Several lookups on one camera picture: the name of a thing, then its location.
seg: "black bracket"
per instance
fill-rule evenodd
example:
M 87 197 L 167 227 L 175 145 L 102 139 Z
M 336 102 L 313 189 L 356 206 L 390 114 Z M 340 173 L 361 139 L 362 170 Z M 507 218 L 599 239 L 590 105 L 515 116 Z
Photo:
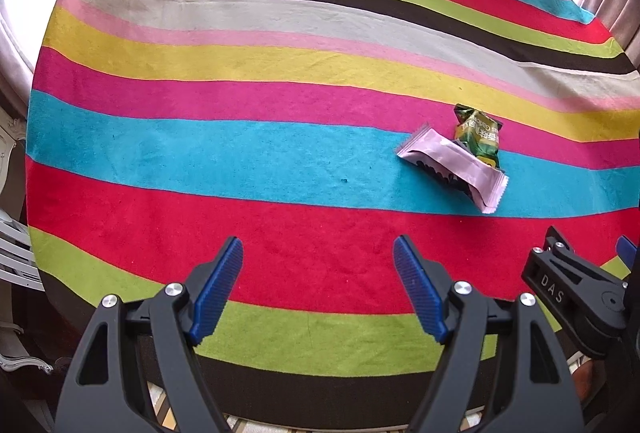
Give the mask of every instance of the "black bracket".
M 498 334 L 498 371 L 482 420 L 469 431 L 584 431 L 566 360 L 533 295 L 523 293 L 513 303 L 498 304 L 466 281 L 454 283 L 444 267 L 425 260 L 407 236 L 396 239 L 394 260 L 418 320 L 444 344 L 408 432 L 458 431 L 485 334 Z
M 164 389 L 182 433 L 230 433 L 209 394 L 193 347 L 213 333 L 242 266 L 242 243 L 229 238 L 218 256 L 184 284 L 124 303 L 107 295 L 84 331 L 56 414 L 56 433 L 165 432 L 142 373 L 137 337 L 154 340 Z
M 624 282 L 575 254 L 554 227 L 544 246 L 530 251 L 522 278 L 593 359 L 603 359 L 626 328 Z

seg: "black plastic part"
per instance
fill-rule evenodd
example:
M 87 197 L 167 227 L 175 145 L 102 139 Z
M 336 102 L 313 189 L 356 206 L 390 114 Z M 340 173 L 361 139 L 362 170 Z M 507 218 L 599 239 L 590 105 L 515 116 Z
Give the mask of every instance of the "black plastic part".
M 634 264 L 632 275 L 640 270 Z M 615 433 L 638 429 L 640 407 L 640 307 L 631 307 L 627 326 L 609 347 L 605 358 L 609 407 L 594 433 Z
M 174 297 L 161 290 L 150 303 L 151 331 L 167 397 L 182 433 L 230 432 L 178 323 L 177 314 L 188 302 L 189 294 L 184 289 Z
M 582 433 L 574 382 L 540 306 L 516 301 L 511 315 L 511 332 L 498 336 L 494 390 L 475 431 Z
M 476 380 L 486 330 L 487 298 L 475 290 L 459 295 L 451 289 L 449 296 L 460 311 L 460 319 L 407 428 L 410 433 L 458 431 Z
M 55 433 L 164 431 L 143 386 L 135 339 L 125 325 L 126 306 L 120 298 L 113 307 L 95 310 L 66 375 Z M 107 379 L 102 382 L 104 366 Z M 98 377 L 87 375 L 94 370 Z
M 622 281 L 575 254 L 553 227 L 545 246 L 541 253 L 530 251 L 523 280 L 584 354 L 603 359 L 626 327 Z
M 425 272 L 429 269 L 429 277 L 437 272 L 431 263 L 422 264 Z M 498 334 L 498 372 L 482 421 L 469 431 L 584 431 L 580 402 L 564 353 L 540 305 L 530 295 L 525 301 L 531 305 L 520 299 L 498 304 L 475 288 L 459 294 L 455 285 L 450 285 L 442 300 L 455 308 L 459 319 L 408 432 L 458 431 L 487 333 Z
M 223 246 L 225 251 L 229 240 Z M 193 295 L 202 290 L 217 264 L 202 264 L 177 294 L 165 288 L 153 298 L 95 310 L 76 350 L 62 389 L 55 433 L 165 432 L 151 405 L 138 337 L 153 337 L 164 389 L 182 433 L 230 433 L 211 398 L 187 334 Z

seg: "bolt head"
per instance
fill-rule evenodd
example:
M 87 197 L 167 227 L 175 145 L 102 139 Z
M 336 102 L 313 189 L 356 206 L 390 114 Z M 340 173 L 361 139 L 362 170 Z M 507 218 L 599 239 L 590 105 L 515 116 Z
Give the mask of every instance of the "bolt head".
M 536 297 L 529 292 L 523 292 L 520 295 L 520 303 L 527 307 L 533 307 L 536 304 Z
M 453 285 L 453 290 L 455 290 L 458 294 L 466 295 L 469 294 L 473 289 L 469 282 L 457 281 Z
M 115 294 L 108 294 L 102 298 L 102 306 L 111 308 L 118 302 L 118 297 Z
M 167 296 L 178 296 L 178 294 L 182 293 L 182 284 L 181 283 L 170 283 L 166 287 L 164 287 L 164 293 Z

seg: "white chair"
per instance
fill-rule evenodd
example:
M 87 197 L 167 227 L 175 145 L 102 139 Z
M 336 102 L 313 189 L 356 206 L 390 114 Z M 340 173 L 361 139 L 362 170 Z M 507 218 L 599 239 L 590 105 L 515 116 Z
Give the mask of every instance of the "white chair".
M 0 279 L 44 290 L 25 225 L 0 209 Z

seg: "wooden floor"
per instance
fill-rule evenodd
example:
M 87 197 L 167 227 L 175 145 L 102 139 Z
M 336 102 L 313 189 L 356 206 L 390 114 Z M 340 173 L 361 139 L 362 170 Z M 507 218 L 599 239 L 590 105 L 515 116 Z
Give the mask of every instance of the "wooden floor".
M 148 383 L 148 387 L 158 422 L 165 428 L 176 431 L 174 413 L 168 405 L 166 393 L 161 387 L 155 384 Z M 464 431 L 478 424 L 481 416 L 480 412 L 469 412 L 460 425 L 460 431 Z M 301 430 L 251 422 L 231 415 L 225 415 L 225 418 L 234 433 L 306 433 Z M 404 429 L 380 430 L 380 433 L 404 433 Z

